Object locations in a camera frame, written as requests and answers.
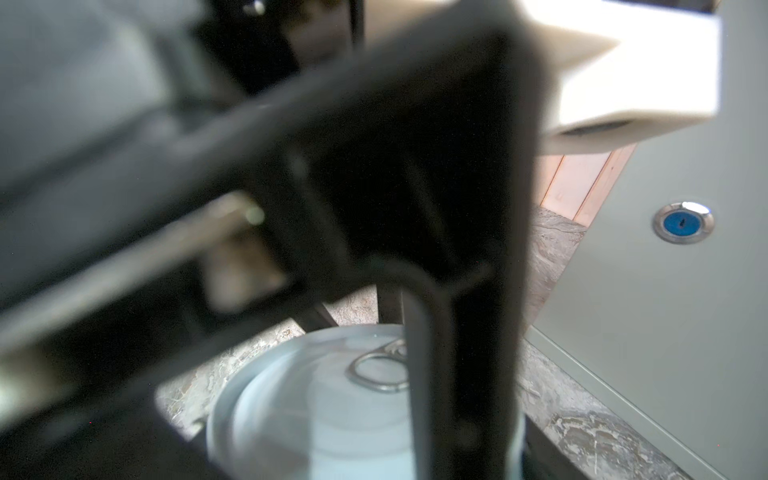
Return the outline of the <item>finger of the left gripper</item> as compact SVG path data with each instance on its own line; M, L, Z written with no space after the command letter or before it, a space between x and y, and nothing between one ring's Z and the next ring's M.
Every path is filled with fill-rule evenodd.
M371 278L404 289L419 479L519 479L525 422L514 397L526 267L519 256L439 282L375 258Z

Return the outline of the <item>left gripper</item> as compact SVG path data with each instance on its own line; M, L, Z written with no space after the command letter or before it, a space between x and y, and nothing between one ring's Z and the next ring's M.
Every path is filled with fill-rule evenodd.
M1 5L1 475L230 479L164 382L368 287L528 246L540 46L459 1L367 41L296 1Z

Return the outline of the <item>silver can pull tab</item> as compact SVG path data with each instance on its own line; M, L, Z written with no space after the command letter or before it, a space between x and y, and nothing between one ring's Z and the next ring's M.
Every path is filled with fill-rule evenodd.
M404 329L335 327L245 365L208 417L209 459L232 479L413 479Z

